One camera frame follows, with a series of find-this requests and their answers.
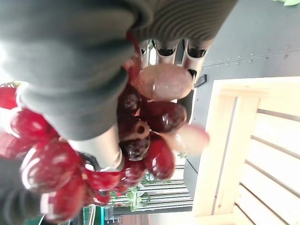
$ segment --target leaf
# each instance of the leaf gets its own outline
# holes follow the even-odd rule
[[[294,6],[300,3],[300,0],[287,0],[284,6]]]
[[[133,199],[133,194],[131,192],[128,192],[126,194],[126,197],[129,199],[129,200],[132,200]]]
[[[284,2],[284,6],[294,6],[300,3],[300,0],[272,0]]]

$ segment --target wooden board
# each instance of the wooden board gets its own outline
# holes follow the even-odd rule
[[[212,97],[206,131],[210,134],[210,145],[200,159],[193,213],[195,216],[212,214],[215,194],[225,151],[235,97]]]
[[[232,213],[253,132],[258,98],[239,97],[234,111],[214,214]]]
[[[268,145],[251,140],[247,160],[300,193],[300,160]]]
[[[300,223],[300,198],[249,165],[245,165],[241,183],[289,224]]]
[[[266,206],[251,195],[242,186],[239,187],[237,204],[258,225],[286,225],[276,217]]]
[[[237,224],[241,224],[241,225],[254,225],[254,223],[252,223],[247,217],[246,215],[237,207],[234,206],[233,207],[233,214],[236,216],[237,218]]]
[[[300,155],[300,122],[258,113],[253,135]]]
[[[300,116],[300,102],[294,97],[262,98],[259,108],[293,116]]]

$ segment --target wooden slat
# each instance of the wooden slat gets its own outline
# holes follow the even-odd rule
[[[244,97],[300,96],[300,77],[266,77],[214,81],[220,93]]]
[[[232,213],[205,217],[195,217],[194,219],[196,225],[239,225],[236,223],[236,216]]]
[[[248,154],[259,98],[240,97],[234,111],[214,214],[232,213]]]
[[[300,122],[258,113],[253,135],[300,155]]]
[[[300,198],[251,166],[245,165],[244,169],[244,175],[241,179],[243,185],[289,224],[300,223]]]
[[[286,225],[244,187],[239,187],[237,204],[257,225]]]
[[[237,217],[239,224],[241,225],[254,225],[251,220],[237,207],[233,207],[233,214]]]
[[[263,98],[259,104],[260,109],[300,116],[300,104],[295,98],[269,97]]]
[[[268,145],[251,140],[247,160],[300,193],[300,160]]]
[[[235,97],[212,95],[206,125],[210,146],[200,159],[193,205],[195,216],[212,214],[234,103]]]

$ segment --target metal panel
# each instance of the metal panel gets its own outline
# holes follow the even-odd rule
[[[299,5],[239,0],[207,53],[201,73],[207,83],[197,89],[193,123],[206,125],[214,80],[299,75],[299,21]],[[200,156],[188,160],[198,171]],[[196,174],[185,177],[193,195],[192,179]]]

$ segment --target green plant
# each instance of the green plant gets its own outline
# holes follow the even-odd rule
[[[295,6],[300,3],[300,0],[272,0],[272,1],[282,1],[284,6]]]
[[[187,155],[185,153],[179,152],[177,154],[177,156],[179,156],[180,158],[187,158]]]
[[[12,88],[17,88],[21,85],[20,82],[8,82],[8,83],[3,83],[0,85],[0,87],[12,87]]]

